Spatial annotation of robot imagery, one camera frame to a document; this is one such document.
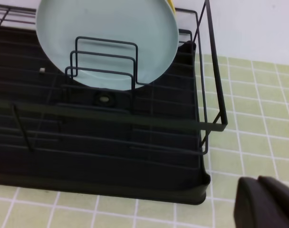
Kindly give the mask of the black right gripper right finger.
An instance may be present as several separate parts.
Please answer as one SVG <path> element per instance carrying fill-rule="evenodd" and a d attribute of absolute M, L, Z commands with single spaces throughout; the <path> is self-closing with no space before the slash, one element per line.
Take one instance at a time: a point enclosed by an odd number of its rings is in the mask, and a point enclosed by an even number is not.
<path fill-rule="evenodd" d="M 267 189 L 277 206 L 289 219 L 289 187 L 272 177 L 259 176 L 258 181 Z"/>

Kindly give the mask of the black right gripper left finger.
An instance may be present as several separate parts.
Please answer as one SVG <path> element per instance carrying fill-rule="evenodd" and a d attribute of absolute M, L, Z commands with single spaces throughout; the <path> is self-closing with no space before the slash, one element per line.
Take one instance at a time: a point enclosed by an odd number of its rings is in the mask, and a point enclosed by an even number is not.
<path fill-rule="evenodd" d="M 238 181 L 234 221 L 237 228 L 287 228 L 289 219 L 271 194 L 253 178 Z"/>

